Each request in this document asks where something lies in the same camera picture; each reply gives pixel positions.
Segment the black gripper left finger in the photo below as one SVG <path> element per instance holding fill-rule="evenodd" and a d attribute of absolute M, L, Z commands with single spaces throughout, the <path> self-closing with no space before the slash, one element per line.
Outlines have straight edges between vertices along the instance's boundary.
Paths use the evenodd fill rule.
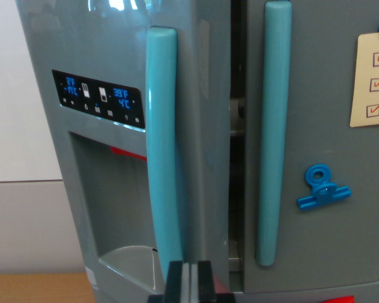
<path fill-rule="evenodd" d="M 164 294 L 153 294 L 148 303 L 189 303 L 190 302 L 190 265 L 182 261 L 171 261 L 167 273 Z"/>

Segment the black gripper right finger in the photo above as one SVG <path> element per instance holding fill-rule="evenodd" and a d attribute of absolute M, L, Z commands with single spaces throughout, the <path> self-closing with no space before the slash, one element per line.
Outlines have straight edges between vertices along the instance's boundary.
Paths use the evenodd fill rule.
<path fill-rule="evenodd" d="M 191 265 L 191 302 L 234 302 L 234 294 L 215 292 L 210 261 Z"/>

